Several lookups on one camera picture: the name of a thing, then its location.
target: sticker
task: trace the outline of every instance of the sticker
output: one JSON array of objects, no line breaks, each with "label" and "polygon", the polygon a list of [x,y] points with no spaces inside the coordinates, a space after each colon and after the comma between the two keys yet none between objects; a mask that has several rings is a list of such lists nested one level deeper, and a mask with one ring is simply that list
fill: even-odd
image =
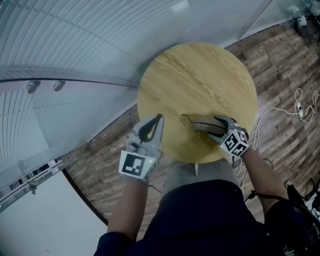
[{"label": "sticker", "polygon": [[229,138],[227,138],[225,141],[225,145],[228,151],[230,151],[237,143],[238,143],[238,140],[233,134]]},{"label": "sticker", "polygon": [[135,176],[141,176],[144,164],[144,157],[137,156],[134,154],[127,154],[122,168],[122,172]]},{"label": "sticker", "polygon": [[242,142],[246,143],[247,144],[247,140],[246,140],[246,137],[237,130],[238,134],[239,134],[239,138]]},{"label": "sticker", "polygon": [[236,155],[237,157],[240,156],[248,147],[242,144],[239,144],[232,152],[231,154]]}]

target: glass wall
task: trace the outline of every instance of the glass wall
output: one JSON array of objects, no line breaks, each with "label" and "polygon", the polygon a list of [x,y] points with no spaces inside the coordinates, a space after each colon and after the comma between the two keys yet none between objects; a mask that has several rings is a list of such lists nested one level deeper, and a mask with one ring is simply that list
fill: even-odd
[{"label": "glass wall", "polygon": [[0,189],[86,143],[134,104],[137,88],[55,80],[0,83]]},{"label": "glass wall", "polygon": [[159,52],[225,47],[311,0],[3,0],[0,80],[77,79],[139,86]]},{"label": "glass wall", "polygon": [[[312,2],[2,0],[0,188],[87,142],[132,106],[162,51],[184,42],[225,47],[307,13]],[[31,79],[41,83],[29,94]],[[67,81],[54,91],[55,81],[45,79]]]}]

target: wooden tabletop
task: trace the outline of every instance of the wooden tabletop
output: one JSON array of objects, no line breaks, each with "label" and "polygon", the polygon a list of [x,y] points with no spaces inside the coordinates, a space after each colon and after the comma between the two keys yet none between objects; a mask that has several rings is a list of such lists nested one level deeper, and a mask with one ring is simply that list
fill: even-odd
[{"label": "wooden tabletop", "polygon": [[250,133],[258,109],[255,84],[245,66],[230,52],[209,43],[176,45],[158,56],[144,73],[137,98],[143,120],[162,114],[163,153],[188,163],[225,157],[191,120],[225,115]]}]

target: wooden floor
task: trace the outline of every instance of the wooden floor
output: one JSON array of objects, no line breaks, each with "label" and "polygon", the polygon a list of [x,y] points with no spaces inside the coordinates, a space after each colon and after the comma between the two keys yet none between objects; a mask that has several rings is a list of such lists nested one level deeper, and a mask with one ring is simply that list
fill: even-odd
[{"label": "wooden floor", "polygon": [[[258,116],[272,107],[294,112],[297,88],[303,90],[302,106],[312,104],[314,90],[320,92],[318,37],[319,32],[310,24],[309,37],[305,39],[293,29],[278,25],[227,48],[244,63],[254,79]],[[62,157],[75,183],[107,220],[124,189],[122,177],[118,175],[120,152],[125,149],[129,134],[138,121],[137,107],[134,106],[91,142]],[[257,151],[263,158],[271,160],[274,170],[284,181],[290,179],[302,195],[311,188],[309,179],[318,180],[319,177],[319,125],[320,113],[314,115],[310,124],[305,124],[296,116],[277,110],[266,113],[259,125]],[[161,190],[171,161],[167,156],[162,158],[150,184]],[[239,181],[242,176],[243,171],[238,176]],[[251,189],[247,175],[244,179],[244,198]],[[150,187],[139,238],[143,237],[155,215],[160,198],[160,193]],[[256,219],[263,222],[259,200],[248,200],[246,204]]]}]

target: white cable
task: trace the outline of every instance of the white cable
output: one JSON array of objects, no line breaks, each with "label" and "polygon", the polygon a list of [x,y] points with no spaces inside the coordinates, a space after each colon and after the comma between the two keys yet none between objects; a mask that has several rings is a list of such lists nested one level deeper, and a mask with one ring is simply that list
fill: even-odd
[{"label": "white cable", "polygon": [[[297,99],[297,92],[301,92],[301,95],[300,97]],[[313,105],[309,105],[305,111],[305,114],[304,114],[304,117],[307,116],[307,114],[309,113],[309,110],[312,109],[312,116],[310,118],[309,121],[306,121],[306,120],[303,120],[299,117],[299,114],[297,112],[297,103],[299,102],[299,100],[302,98],[303,96],[303,91],[301,88],[298,88],[295,93],[294,93],[294,100],[295,100],[295,103],[294,103],[294,113],[289,113],[288,111],[284,110],[284,109],[280,109],[280,108],[276,108],[276,107],[272,107],[270,108],[269,110],[263,112],[260,117],[258,118],[258,121],[256,122],[256,124],[254,125],[255,126],[255,131],[254,131],[254,137],[253,137],[253,145],[252,145],[252,149],[254,151],[256,151],[257,147],[258,147],[258,141],[259,141],[259,135],[260,135],[260,132],[259,132],[259,123],[261,121],[261,118],[264,114],[268,113],[269,111],[271,110],[278,110],[278,111],[283,111],[283,112],[286,112],[288,115],[296,115],[298,117],[298,119],[300,121],[303,121],[305,122],[306,124],[309,124],[312,120],[312,118],[314,117],[314,114],[317,113],[317,99],[318,99],[318,91],[314,91],[314,93],[312,94],[312,104]],[[238,173],[236,174],[236,176],[238,176],[240,173],[241,173],[241,167],[242,167],[242,164],[243,164],[243,161],[242,161],[242,158],[240,160],[240,164],[234,168],[234,170],[236,170],[238,167],[239,167],[239,171]],[[242,194],[244,193],[244,187],[245,187],[245,176],[246,176],[246,173],[247,173],[247,168],[245,168],[244,170],[244,174],[242,176],[242,180],[241,180],[241,183],[240,183],[240,187],[242,186]]]}]

